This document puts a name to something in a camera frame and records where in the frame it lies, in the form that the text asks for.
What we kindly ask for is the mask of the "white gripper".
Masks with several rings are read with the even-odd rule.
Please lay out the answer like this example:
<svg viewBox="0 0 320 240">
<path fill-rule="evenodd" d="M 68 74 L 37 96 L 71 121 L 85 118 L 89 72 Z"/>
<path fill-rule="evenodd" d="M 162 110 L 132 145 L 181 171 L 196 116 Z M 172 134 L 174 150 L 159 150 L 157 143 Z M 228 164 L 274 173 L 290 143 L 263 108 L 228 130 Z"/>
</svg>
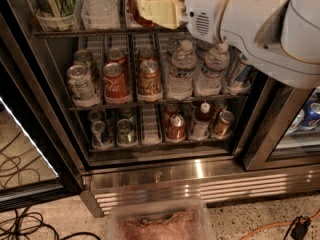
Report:
<svg viewBox="0 0 320 240">
<path fill-rule="evenodd" d="M 229 0 L 135 0 L 139 15 L 153 23 L 175 30 L 185 9 L 186 27 L 199 40 L 220 42 L 220 26 Z"/>
</svg>

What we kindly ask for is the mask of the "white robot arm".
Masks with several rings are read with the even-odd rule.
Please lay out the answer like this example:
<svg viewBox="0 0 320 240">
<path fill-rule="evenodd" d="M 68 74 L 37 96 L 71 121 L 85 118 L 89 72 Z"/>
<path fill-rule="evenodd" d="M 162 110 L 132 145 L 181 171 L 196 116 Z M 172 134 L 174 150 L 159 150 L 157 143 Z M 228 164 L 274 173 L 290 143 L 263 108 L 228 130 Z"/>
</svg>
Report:
<svg viewBox="0 0 320 240">
<path fill-rule="evenodd" d="M 320 86 L 320 0 L 135 0 L 141 17 L 227 43 L 288 86 Z"/>
</svg>

